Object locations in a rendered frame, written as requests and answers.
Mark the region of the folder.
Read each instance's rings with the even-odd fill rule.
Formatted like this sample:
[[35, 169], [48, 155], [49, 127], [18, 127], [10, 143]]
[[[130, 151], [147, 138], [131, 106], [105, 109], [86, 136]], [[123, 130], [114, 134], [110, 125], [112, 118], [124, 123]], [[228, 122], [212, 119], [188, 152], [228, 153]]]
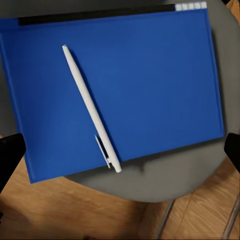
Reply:
[[120, 162], [225, 136], [207, 1], [3, 18], [31, 184], [107, 165], [64, 45]]

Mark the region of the pen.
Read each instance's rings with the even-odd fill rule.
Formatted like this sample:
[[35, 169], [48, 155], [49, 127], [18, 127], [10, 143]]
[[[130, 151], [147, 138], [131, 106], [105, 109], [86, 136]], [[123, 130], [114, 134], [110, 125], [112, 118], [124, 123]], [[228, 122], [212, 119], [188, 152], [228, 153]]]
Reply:
[[83, 80], [81, 72], [79, 72], [79, 69], [78, 69], [77, 65], [75, 64], [75, 61], [74, 61], [73, 57], [71, 56], [69, 49], [65, 45], [63, 46], [63, 51], [64, 51], [64, 55], [66, 57], [66, 60], [68, 62], [69, 68], [74, 77], [75, 83], [77, 84], [77, 87], [78, 87], [79, 91], [81, 92], [82, 99], [84, 100], [84, 103], [86, 104], [86, 106], [88, 108], [88, 112], [91, 116], [91, 119], [98, 131], [98, 134], [100, 136], [100, 139], [102, 140], [103, 146], [104, 146], [105, 150], [107, 151], [108, 158], [106, 158], [106, 155], [103, 152], [102, 146], [96, 135], [97, 143], [102, 151], [105, 161], [109, 168], [110, 168], [110, 164], [112, 164], [112, 166], [114, 166], [116, 172], [118, 173], [122, 170], [121, 166], [120, 166], [120, 161], [118, 160], [118, 158], [115, 154], [113, 146], [109, 140], [108, 134], [107, 134], [106, 130], [104, 129], [104, 126], [100, 120], [100, 117], [96, 110], [96, 106], [93, 104], [91, 95], [88, 91], [88, 88], [85, 85], [85, 82]]

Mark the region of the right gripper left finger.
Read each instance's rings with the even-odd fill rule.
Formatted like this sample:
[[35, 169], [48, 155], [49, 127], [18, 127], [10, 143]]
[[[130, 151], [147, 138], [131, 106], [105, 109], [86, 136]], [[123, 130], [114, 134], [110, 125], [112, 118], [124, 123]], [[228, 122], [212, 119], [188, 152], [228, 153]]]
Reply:
[[0, 137], [0, 193], [26, 153], [22, 133]]

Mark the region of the swivel chair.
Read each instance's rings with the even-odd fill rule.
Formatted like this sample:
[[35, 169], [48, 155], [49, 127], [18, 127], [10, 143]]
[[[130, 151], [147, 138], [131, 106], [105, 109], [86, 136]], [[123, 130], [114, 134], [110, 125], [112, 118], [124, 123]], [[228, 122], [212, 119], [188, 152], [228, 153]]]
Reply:
[[[240, 23], [230, 0], [0, 0], [0, 19], [206, 1], [224, 136], [63, 175], [99, 192], [138, 202], [166, 202], [204, 185], [227, 159], [229, 133], [240, 135]], [[237, 0], [240, 3], [240, 0]], [[18, 134], [0, 56], [0, 137]]]

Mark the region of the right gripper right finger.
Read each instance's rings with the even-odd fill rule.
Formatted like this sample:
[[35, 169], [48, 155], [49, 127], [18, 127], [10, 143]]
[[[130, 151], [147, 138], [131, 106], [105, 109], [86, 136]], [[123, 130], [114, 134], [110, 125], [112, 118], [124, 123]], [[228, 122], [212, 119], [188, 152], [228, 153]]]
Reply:
[[229, 133], [227, 135], [224, 151], [240, 173], [240, 134]]

